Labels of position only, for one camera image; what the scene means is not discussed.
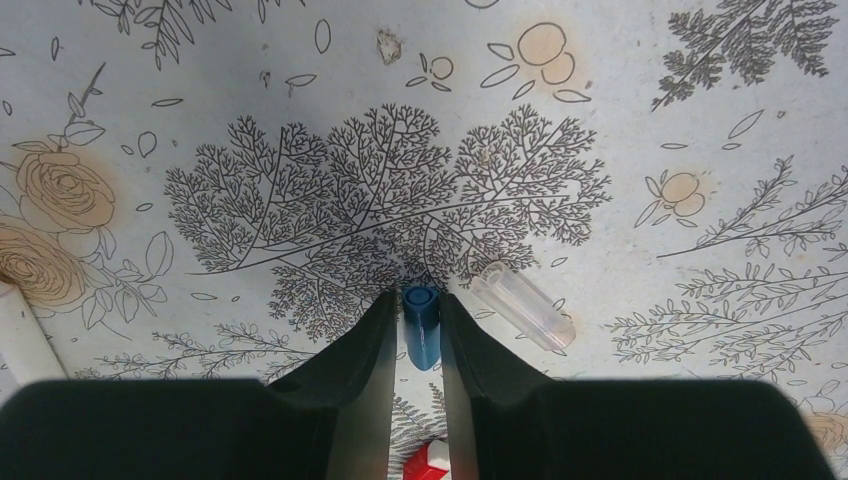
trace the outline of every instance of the leaf drawing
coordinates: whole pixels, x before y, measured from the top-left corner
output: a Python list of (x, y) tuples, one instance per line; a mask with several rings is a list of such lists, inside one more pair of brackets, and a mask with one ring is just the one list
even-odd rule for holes
[(743, 133), (750, 130), (751, 127), (757, 124), (757, 121), (760, 119), (760, 117), (763, 116), (764, 111), (765, 110), (759, 110), (740, 120), (739, 123), (737, 123), (736, 126), (734, 126), (730, 130), (730, 133), (727, 134), (727, 139), (733, 140), (739, 135), (742, 135)]
[(172, 107), (172, 106), (178, 105), (180, 103), (183, 103), (182, 98), (164, 98), (162, 100), (156, 100), (155, 102), (151, 103), (150, 106), (151, 107)]
[[(137, 304), (116, 306), (129, 312)], [(289, 336), (270, 330), (259, 333), (255, 324), (215, 325), (218, 341), (200, 343), (188, 333), (153, 333), (153, 341), (164, 344), (173, 356), (146, 359), (141, 353), (103, 356), (97, 358), (107, 368), (107, 374), (95, 369), (77, 372), (77, 378), (132, 379), (152, 377), (177, 379), (186, 372), (198, 372), (200, 378), (219, 378), (221, 373), (246, 364), (263, 364), (257, 370), (261, 380), (269, 383), (299, 367), (314, 353), (289, 347)]]
[(567, 88), (554, 92), (554, 98), (563, 103), (583, 103), (592, 100), (591, 97), (583, 95), (582, 93), (575, 90), (569, 90)]
[(505, 45), (503, 43), (488, 43), (486, 44), (486, 48), (488, 48), (490, 52), (494, 53), (498, 57), (508, 62), (515, 60), (515, 53), (512, 51), (512, 47), (510, 47), (509, 45)]
[(663, 56), (669, 75), (659, 81), (663, 95), (652, 111), (715, 87), (726, 66), (745, 85), (764, 82), (778, 52), (806, 74), (827, 75), (822, 51), (838, 22), (827, 15), (834, 7), (827, 0), (725, 0), (714, 14), (672, 13), (669, 29), (685, 46)]
[(297, 75), (286, 79), (286, 84), (292, 87), (305, 87), (315, 80), (316, 76), (312, 74)]
[(77, 100), (77, 97), (74, 96), (73, 92), (68, 92), (68, 106), (77, 118), (85, 117), (85, 109), (82, 104), (80, 104), (79, 100)]
[(326, 138), (289, 124), (276, 146), (242, 117), (229, 145), (168, 171), (169, 216), (207, 272), (268, 264), (271, 315), (334, 339), (388, 286), (467, 285), (498, 260), (527, 268), (530, 236), (588, 240), (610, 179), (581, 158), (595, 132), (579, 123), (525, 105), (471, 129), (454, 161), (418, 108), (370, 109)]
[(330, 43), (333, 41), (333, 33), (330, 30), (330, 24), (327, 19), (322, 18), (315, 24), (315, 49), (323, 55), (330, 48)]
[(745, 255), (755, 253), (768, 258), (770, 246), (777, 244), (787, 256), (796, 250), (806, 251), (813, 243), (834, 240), (842, 227), (838, 217), (845, 210), (848, 195), (848, 166), (843, 165), (841, 175), (832, 175), (827, 181), (804, 193), (803, 199), (784, 207), (776, 218), (768, 216), (784, 200), (781, 194), (787, 187), (796, 184), (792, 176), (792, 157), (778, 159), (774, 164), (776, 175), (760, 180), (754, 188), (751, 202), (736, 211), (730, 219), (720, 219), (707, 228), (696, 245), (687, 250), (659, 255), (657, 258), (681, 255), (705, 248), (713, 248), (729, 242), (746, 242)]
[(777, 382), (842, 330), (846, 280), (848, 272), (823, 267), (795, 272), (748, 262), (744, 271), (705, 269), (677, 285), (681, 300), (669, 298), (646, 315), (634, 312), (605, 327), (619, 335), (613, 342), (622, 362), (711, 355), (711, 365), (734, 371), (722, 377)]
[(156, 134), (153, 132), (144, 132), (138, 136), (138, 153), (141, 158), (147, 158), (153, 150), (156, 149)]
[(408, 400), (395, 396), (392, 404), (389, 475), (400, 474), (403, 464), (423, 445), (447, 438), (444, 393), (433, 383), (429, 386), (429, 412), (422, 411)]

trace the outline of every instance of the white surface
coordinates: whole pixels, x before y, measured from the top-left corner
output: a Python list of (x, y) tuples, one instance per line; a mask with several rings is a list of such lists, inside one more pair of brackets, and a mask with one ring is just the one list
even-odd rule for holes
[(38, 381), (67, 378), (21, 291), (2, 282), (0, 352), (3, 352), (15, 383), (22, 387)]

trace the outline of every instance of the patterned surface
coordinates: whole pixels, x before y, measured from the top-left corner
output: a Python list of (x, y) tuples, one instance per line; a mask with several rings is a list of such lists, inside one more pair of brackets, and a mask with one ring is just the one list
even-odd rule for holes
[[(0, 7), (0, 269), (66, 369), (270, 381), (431, 284), (551, 376), (776, 383), (848, 476), (845, 7), (443, 3)], [(445, 435), (398, 353), (394, 473)]]

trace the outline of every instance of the rose illustration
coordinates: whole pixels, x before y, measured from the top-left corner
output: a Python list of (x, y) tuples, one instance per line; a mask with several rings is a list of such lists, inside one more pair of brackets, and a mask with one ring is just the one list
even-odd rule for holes
[(835, 413), (814, 413), (805, 420), (823, 452), (835, 453), (839, 447), (848, 443), (848, 417)]
[(36, 307), (65, 305), (85, 291), (85, 275), (77, 259), (49, 236), (5, 215), (0, 215), (0, 272)]
[(109, 223), (115, 194), (71, 153), (28, 155), (17, 174), (21, 213), (27, 223), (45, 232), (85, 233)]

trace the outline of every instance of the line drawing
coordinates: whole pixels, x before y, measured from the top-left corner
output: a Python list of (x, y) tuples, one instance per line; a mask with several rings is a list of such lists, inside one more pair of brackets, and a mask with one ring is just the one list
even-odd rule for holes
[(240, 117), (229, 145), (200, 145), (192, 169), (167, 171), (169, 216), (203, 275), (271, 267), (271, 316), (317, 341), (389, 285), (467, 284), (495, 260), (528, 268), (531, 235), (579, 246), (611, 200), (604, 162), (581, 158), (596, 133), (576, 118), (523, 105), (469, 130), (455, 164), (439, 133), (424, 110), (395, 104), (323, 138), (291, 123), (271, 140)]
[[(98, 68), (81, 97), (68, 94), (70, 116), (63, 134), (46, 136), (54, 146), (41, 140), (18, 142), (12, 146), (28, 153), (20, 165), (0, 162), (16, 173), (17, 187), (15, 194), (0, 188), (0, 263), (38, 318), (76, 313), (86, 330), (102, 325), (128, 339), (107, 319), (117, 316), (129, 323), (140, 307), (156, 316), (153, 304), (167, 301), (167, 296), (153, 281), (170, 270), (173, 245), (166, 232), (159, 232), (145, 252), (148, 271), (128, 258), (120, 262), (121, 268), (113, 266), (118, 245), (109, 224), (115, 194), (87, 165), (85, 151), (74, 150), (105, 131), (87, 111), (92, 96), (102, 93), (95, 85), (105, 66)], [(35, 248), (20, 250), (15, 242), (21, 241)], [(34, 253), (36, 257), (21, 261)]]
[(421, 60), (421, 69), (424, 71), (424, 75), (409, 80), (406, 82), (406, 86), (414, 87), (421, 85), (432, 77), (433, 80), (430, 80), (430, 86), (440, 92), (450, 92), (450, 87), (441, 83), (441, 81), (447, 80), (453, 74), (453, 60), (442, 56), (428, 62), (427, 57), (423, 53), (419, 53), (418, 58)]
[(732, 129), (730, 129), (730, 133), (727, 134), (727, 139), (733, 140), (739, 135), (742, 135), (743, 133), (750, 130), (751, 127), (757, 124), (757, 121), (760, 120), (760, 117), (763, 116), (763, 112), (765, 112), (765, 109), (758, 110), (740, 120), (739, 123), (737, 123)]
[(469, 6), (474, 7), (478, 10), (485, 10), (501, 0), (465, 0)]
[[(304, 7), (306, 6), (305, 0), (298, 0), (298, 2), (300, 2), (300, 4), (303, 5)], [(271, 3), (271, 0), (256, 0), (256, 8), (259, 12), (259, 21), (263, 25), (265, 24), (265, 16), (266, 16), (265, 4), (266, 3)], [(274, 3), (279, 7), (282, 2), (280, 0), (274, 0)]]
[(807, 190), (803, 199), (787, 202), (790, 206), (777, 218), (761, 220), (764, 212), (776, 209), (784, 202), (781, 198), (784, 189), (797, 183), (791, 179), (792, 159), (792, 156), (786, 160), (777, 159), (774, 164), (776, 176), (758, 182), (751, 203), (740, 207), (733, 218), (720, 219), (717, 225), (708, 227), (694, 247), (657, 258), (745, 241), (746, 256), (757, 253), (767, 259), (774, 244), (782, 247), (786, 256), (792, 256), (796, 249), (806, 251), (812, 243), (834, 240), (836, 232), (842, 227), (838, 217), (845, 210), (846, 200), (843, 197), (848, 195), (848, 166), (845, 165), (841, 167), (841, 176), (834, 174), (816, 189)]
[(330, 48), (330, 43), (333, 41), (333, 32), (330, 30), (330, 23), (326, 18), (318, 20), (315, 24), (315, 49), (323, 55)]
[(660, 79), (662, 97), (653, 99), (651, 111), (688, 99), (698, 87), (715, 87), (727, 64), (746, 86), (762, 83), (778, 52), (805, 74), (824, 77), (821, 52), (839, 21), (826, 15), (834, 7), (824, 0), (750, 0), (723, 1), (709, 15), (672, 13), (669, 29), (686, 45), (663, 56), (670, 74)]
[(296, 75), (294, 77), (287, 78), (286, 85), (289, 86), (289, 98), (291, 98), (292, 92), (294, 92), (295, 88), (305, 87), (314, 82), (316, 78), (318, 78), (318, 76), (313, 74)]
[(138, 153), (141, 158), (147, 158), (156, 149), (156, 134), (147, 131), (138, 136)]
[(389, 475), (400, 475), (403, 464), (422, 446), (433, 440), (445, 440), (448, 434), (445, 395), (434, 383), (430, 387), (430, 411), (421, 411), (403, 397), (392, 403), (392, 435)]
[(639, 228), (645, 224), (657, 211), (661, 215), (651, 223), (653, 227), (672, 217), (675, 217), (677, 223), (684, 227), (698, 226), (688, 218), (703, 210), (707, 200), (703, 193), (698, 192), (701, 181), (697, 175), (680, 172), (669, 176), (668, 170), (664, 170), (660, 174), (659, 181), (652, 177), (645, 177), (645, 184), (655, 200), (642, 210), (633, 228)]
[(156, 100), (155, 102), (151, 103), (150, 106), (163, 108), (179, 105), (180, 103), (183, 103), (182, 98), (163, 98), (162, 100)]
[(315, 355), (314, 352), (290, 348), (288, 335), (280, 335), (274, 330), (269, 330), (267, 335), (260, 334), (253, 323), (218, 324), (215, 325), (215, 333), (219, 339), (217, 342), (200, 343), (189, 333), (153, 332), (153, 341), (167, 345), (169, 351), (176, 352), (174, 356), (157, 355), (155, 360), (148, 360), (141, 353), (104, 355), (94, 360), (106, 367), (108, 373), (87, 368), (75, 372), (74, 376), (107, 380), (142, 376), (178, 379), (182, 372), (198, 372), (193, 376), (219, 378), (221, 372), (238, 365), (264, 361), (264, 366), (257, 373), (263, 383), (270, 383)]
[(53, 37), (53, 40), (50, 41), (50, 58), (53, 61), (56, 61), (56, 57), (59, 55), (59, 37)]
[(201, 300), (204, 302), (208, 302), (209, 300), (218, 300), (218, 297), (215, 295), (209, 295), (208, 293), (192, 293), (191, 298), (195, 300)]
[[(537, 79), (523, 83), (513, 94), (517, 100), (530, 93), (536, 85), (556, 86), (568, 82), (577, 66), (574, 55), (565, 50), (567, 38), (562, 27), (552, 22), (537, 23), (526, 29), (518, 38), (515, 48), (505, 43), (488, 43), (486, 48), (501, 60), (515, 61), (515, 51), (525, 69), (538, 74)], [(521, 62), (511, 63), (489, 74), (480, 88), (492, 88), (510, 80), (521, 70)], [(554, 99), (563, 103), (583, 103), (592, 99), (572, 88), (552, 92)]]

